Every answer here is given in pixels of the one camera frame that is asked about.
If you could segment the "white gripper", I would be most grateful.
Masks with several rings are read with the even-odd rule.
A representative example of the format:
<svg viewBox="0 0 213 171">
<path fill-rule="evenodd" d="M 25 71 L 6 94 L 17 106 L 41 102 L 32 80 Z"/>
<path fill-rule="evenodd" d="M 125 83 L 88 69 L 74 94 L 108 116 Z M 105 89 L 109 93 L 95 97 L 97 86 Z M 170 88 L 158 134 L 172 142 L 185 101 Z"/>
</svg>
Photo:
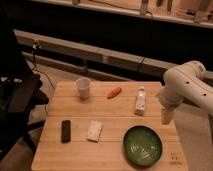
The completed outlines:
<svg viewBox="0 0 213 171">
<path fill-rule="evenodd" d="M 159 102 L 164 107 L 161 111 L 161 123 L 168 125 L 174 117 L 172 110 L 181 104 L 181 96 L 169 87 L 163 87 L 159 93 Z"/>
</svg>

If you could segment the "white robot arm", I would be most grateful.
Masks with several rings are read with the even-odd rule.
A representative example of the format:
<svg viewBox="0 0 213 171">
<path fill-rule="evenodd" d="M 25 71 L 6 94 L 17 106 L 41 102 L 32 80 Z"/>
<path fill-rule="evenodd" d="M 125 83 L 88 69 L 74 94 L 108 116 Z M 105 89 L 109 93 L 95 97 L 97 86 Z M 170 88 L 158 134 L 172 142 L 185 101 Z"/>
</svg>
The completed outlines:
<svg viewBox="0 0 213 171">
<path fill-rule="evenodd" d="M 213 87 L 202 81 L 205 73 L 205 66 L 199 61 L 174 66 L 164 73 L 165 85 L 159 92 L 162 124 L 167 125 L 171 122 L 174 109 L 183 102 L 184 98 L 213 117 Z"/>
</svg>

